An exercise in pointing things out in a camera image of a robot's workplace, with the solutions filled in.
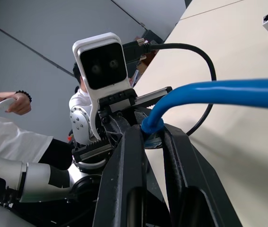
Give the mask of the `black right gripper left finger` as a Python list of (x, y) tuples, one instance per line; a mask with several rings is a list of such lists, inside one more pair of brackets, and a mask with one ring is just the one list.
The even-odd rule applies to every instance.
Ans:
[(140, 126), (127, 129), (103, 170), (93, 226), (146, 225), (147, 157)]

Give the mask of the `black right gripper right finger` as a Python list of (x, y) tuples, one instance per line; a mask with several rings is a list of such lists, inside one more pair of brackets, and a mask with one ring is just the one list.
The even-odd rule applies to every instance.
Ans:
[(172, 226), (242, 226), (218, 174), (180, 128), (165, 125), (162, 148)]

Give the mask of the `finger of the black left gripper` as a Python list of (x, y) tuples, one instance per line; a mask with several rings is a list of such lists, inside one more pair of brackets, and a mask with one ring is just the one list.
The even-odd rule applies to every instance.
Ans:
[(121, 112), (117, 114), (101, 112), (100, 119), (111, 146), (116, 148), (125, 131), (130, 128), (129, 122), (123, 117)]
[(142, 124), (142, 121), (149, 116), (151, 110), (134, 110), (134, 124)]

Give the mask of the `person's bare hand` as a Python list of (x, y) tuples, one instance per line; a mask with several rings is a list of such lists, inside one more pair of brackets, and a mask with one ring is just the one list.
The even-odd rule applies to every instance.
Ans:
[(32, 99), (27, 92), (21, 90), (17, 92), (0, 92), (0, 102), (12, 98), (14, 101), (4, 108), (5, 112), (24, 115), (31, 111)]

